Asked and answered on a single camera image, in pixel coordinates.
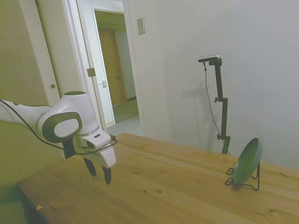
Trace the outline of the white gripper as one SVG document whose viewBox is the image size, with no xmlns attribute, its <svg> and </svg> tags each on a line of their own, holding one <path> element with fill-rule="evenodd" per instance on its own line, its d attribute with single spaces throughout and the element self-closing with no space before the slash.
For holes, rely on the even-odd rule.
<svg viewBox="0 0 299 224">
<path fill-rule="evenodd" d="M 104 179 L 107 185 L 111 183 L 112 171 L 111 168 L 116 163 L 116 156 L 113 149 L 113 141 L 115 137 L 109 134 L 89 135 L 80 137 L 75 135 L 74 146 L 77 154 L 84 157 L 84 162 L 92 177 L 95 177 L 97 172 L 93 162 L 102 166 Z"/>
</svg>

